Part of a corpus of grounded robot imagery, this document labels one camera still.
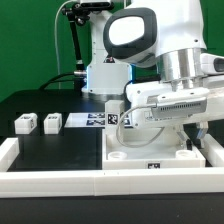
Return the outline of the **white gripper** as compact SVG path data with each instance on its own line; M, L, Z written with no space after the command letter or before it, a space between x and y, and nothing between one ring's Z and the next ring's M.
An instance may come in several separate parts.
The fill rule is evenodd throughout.
M224 119L224 75L207 77L201 87L173 91L158 81L130 84L126 89L131 107L131 124L137 129L197 123L195 145L202 146L207 121ZM184 131L177 135L183 149L191 146Z

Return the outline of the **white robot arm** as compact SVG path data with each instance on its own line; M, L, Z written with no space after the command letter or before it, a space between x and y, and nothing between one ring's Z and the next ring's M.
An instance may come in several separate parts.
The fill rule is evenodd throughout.
M160 79L130 84L126 112L136 129L224 119L224 57L208 54L200 0L133 0L103 20L87 67L87 96L119 95L128 66L157 66Z

